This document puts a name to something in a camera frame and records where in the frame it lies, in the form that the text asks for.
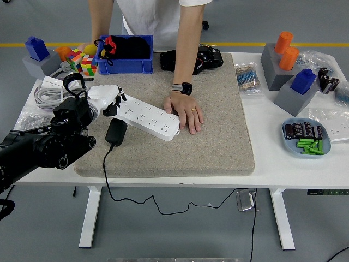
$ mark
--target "yellow floor line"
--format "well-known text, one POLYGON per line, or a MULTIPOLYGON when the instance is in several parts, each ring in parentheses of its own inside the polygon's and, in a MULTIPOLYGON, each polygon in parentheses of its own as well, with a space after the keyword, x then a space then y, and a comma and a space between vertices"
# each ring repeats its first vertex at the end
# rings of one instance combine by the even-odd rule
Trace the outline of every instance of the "yellow floor line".
MULTIPOLYGON (((81 43, 45 43, 48 47, 70 46, 76 47, 81 43)), ((240 47, 256 47, 265 46, 266 43, 232 43, 232 42, 208 42, 203 43, 211 46, 240 46, 240 47)), ((349 47, 349 43, 292 43, 291 46, 299 47, 349 47)), ((23 43, 0 43, 0 47, 25 47, 23 43)))

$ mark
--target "white t-shirt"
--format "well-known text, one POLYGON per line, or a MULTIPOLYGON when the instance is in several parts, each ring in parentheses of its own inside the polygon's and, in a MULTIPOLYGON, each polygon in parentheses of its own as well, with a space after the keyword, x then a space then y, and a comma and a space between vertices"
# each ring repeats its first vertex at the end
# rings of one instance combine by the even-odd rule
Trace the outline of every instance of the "white t-shirt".
POLYGON ((176 48, 180 6, 204 5, 212 0, 117 0, 129 35, 151 34, 154 51, 176 48))

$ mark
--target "orange block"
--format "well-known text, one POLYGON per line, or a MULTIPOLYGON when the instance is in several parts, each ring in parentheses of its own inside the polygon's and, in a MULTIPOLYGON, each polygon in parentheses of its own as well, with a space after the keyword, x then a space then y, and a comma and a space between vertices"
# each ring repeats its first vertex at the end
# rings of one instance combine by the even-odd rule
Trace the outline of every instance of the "orange block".
POLYGON ((293 68, 294 63, 296 62, 298 55, 299 50, 297 48, 286 48, 284 55, 282 56, 282 59, 279 63, 280 68, 285 71, 290 71, 293 68))
POLYGON ((72 50, 68 46, 61 46, 55 49, 55 51, 59 54, 59 57, 61 58, 62 62, 66 61, 66 56, 69 54, 72 50))
POLYGON ((290 32, 283 31, 281 32, 278 41, 276 42, 274 51, 279 54, 283 54, 290 46, 290 43, 292 42, 293 34, 290 32))

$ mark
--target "person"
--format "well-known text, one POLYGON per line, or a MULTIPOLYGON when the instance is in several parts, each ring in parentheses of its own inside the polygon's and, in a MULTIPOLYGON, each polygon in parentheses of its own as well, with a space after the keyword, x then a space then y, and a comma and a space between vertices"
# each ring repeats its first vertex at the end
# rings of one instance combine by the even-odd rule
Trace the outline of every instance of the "person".
MULTIPOLYGON (((123 26, 129 35, 153 35, 153 50, 176 49, 172 84, 192 83, 192 72, 200 43, 204 7, 212 0, 117 0, 123 13, 123 26)), ((92 23, 92 43, 109 35, 113 0, 88 0, 92 23)), ((88 43, 79 46, 80 50, 88 43)), ((203 112, 193 96, 170 91, 164 98, 164 110, 172 108, 183 129, 188 123, 191 134, 201 131, 203 112)))

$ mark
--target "blue plate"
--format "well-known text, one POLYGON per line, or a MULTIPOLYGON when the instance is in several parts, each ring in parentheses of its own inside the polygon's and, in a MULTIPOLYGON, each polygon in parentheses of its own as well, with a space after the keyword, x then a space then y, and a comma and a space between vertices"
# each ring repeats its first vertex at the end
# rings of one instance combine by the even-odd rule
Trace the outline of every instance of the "blue plate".
POLYGON ((282 130, 283 141, 286 145, 286 148, 296 157, 307 158, 307 159, 317 159, 317 158, 322 158, 331 150, 331 141, 327 135, 325 127, 313 119, 298 118, 298 117, 289 118, 283 122, 283 124, 281 126, 281 130, 282 130), (308 122, 312 126, 320 126, 322 128, 322 151, 324 153, 323 155, 321 155, 321 154, 317 154, 317 155, 302 154, 303 148, 298 148, 296 145, 297 142, 299 141, 299 139, 285 139, 284 126, 286 124, 304 123, 304 122, 308 122))

